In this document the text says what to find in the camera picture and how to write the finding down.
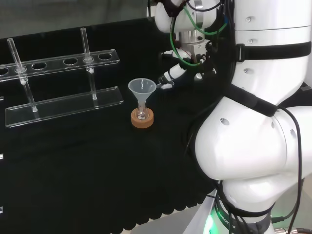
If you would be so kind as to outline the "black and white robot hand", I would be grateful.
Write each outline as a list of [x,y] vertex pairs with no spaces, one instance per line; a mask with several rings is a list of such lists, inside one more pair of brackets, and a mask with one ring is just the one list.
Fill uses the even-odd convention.
[[175,59],[177,64],[164,72],[158,79],[159,85],[164,88],[172,87],[175,80],[181,78],[188,70],[194,72],[194,80],[202,81],[217,74],[212,55],[217,51],[211,40],[197,43],[180,43],[173,40],[172,50],[160,54],[161,61]]

